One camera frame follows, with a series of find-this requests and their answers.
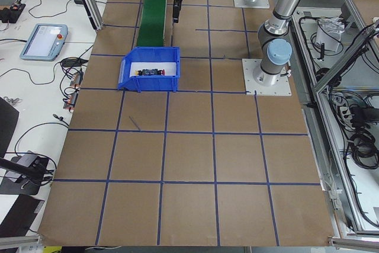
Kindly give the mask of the green conveyor belt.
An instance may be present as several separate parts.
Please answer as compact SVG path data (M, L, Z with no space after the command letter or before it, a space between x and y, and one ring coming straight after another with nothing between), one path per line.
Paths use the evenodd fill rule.
M160 47L165 43L166 0L143 0L136 46Z

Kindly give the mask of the teach pendant near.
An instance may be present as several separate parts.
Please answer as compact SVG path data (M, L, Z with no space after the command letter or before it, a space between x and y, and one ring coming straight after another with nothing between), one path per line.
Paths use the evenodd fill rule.
M55 60L68 32L65 24L36 24L20 54L20 59L47 62Z

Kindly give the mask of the yellow push button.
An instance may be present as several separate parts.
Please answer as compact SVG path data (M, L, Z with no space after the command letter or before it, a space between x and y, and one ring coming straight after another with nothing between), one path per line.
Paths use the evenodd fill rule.
M148 69L137 70L135 75L136 76L148 76L148 75L150 75L150 71Z

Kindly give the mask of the red push button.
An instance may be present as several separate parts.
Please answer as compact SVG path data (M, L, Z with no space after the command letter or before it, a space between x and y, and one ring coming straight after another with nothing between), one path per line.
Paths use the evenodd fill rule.
M165 70L164 69L149 69L150 71L150 75L149 76L152 76L152 75L165 75Z

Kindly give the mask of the blue bin left side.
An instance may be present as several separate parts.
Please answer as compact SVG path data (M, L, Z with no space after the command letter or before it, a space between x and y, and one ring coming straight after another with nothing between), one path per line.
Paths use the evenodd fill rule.
M179 47L135 47L121 61L117 88L175 92L179 78Z

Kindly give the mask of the white foam pad left bin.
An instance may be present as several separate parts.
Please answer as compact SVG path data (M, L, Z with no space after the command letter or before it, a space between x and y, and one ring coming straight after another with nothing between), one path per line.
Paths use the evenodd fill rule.
M142 69L164 69L165 76L176 76L179 71L176 62L132 62L129 76L136 76L136 71Z

